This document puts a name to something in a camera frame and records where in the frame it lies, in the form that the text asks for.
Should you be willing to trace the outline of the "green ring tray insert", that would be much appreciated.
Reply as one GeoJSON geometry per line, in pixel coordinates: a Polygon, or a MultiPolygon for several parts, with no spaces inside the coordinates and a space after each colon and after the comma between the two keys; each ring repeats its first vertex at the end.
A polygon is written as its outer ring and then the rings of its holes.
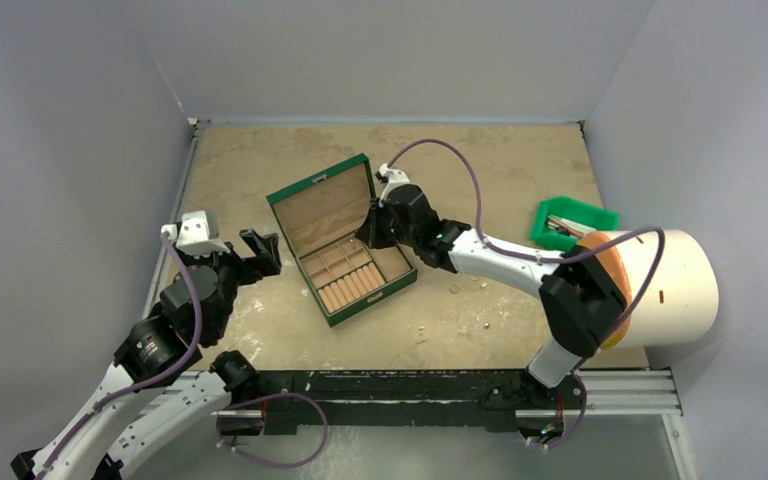
{"type": "Polygon", "coordinates": [[[297,259],[330,326],[403,290],[417,268],[398,247],[369,249],[346,235],[297,259]]]}

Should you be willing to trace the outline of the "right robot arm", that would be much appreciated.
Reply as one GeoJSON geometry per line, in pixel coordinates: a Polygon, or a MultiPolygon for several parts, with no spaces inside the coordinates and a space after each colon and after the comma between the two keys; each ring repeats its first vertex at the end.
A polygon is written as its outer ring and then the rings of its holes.
{"type": "Polygon", "coordinates": [[[536,407],[559,396],[561,382],[597,353],[628,304],[587,248],[565,254],[513,245],[503,254],[471,225],[440,218],[414,184],[372,200],[355,236],[370,249],[405,246],[429,267],[484,277],[539,299],[550,337],[521,381],[524,399],[536,407]]]}

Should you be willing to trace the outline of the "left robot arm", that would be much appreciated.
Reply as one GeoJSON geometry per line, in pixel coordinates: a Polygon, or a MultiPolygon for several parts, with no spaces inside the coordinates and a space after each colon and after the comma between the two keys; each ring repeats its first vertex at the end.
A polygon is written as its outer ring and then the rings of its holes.
{"type": "Polygon", "coordinates": [[[280,273],[276,234],[246,229],[249,257],[221,241],[201,218],[162,227],[160,239],[179,268],[146,318],[113,354],[100,384],[68,425],[46,446],[17,454],[18,479],[128,479],[160,447],[195,421],[229,404],[257,399],[259,374],[239,351],[220,354],[178,394],[152,401],[224,336],[240,287],[280,273]]]}

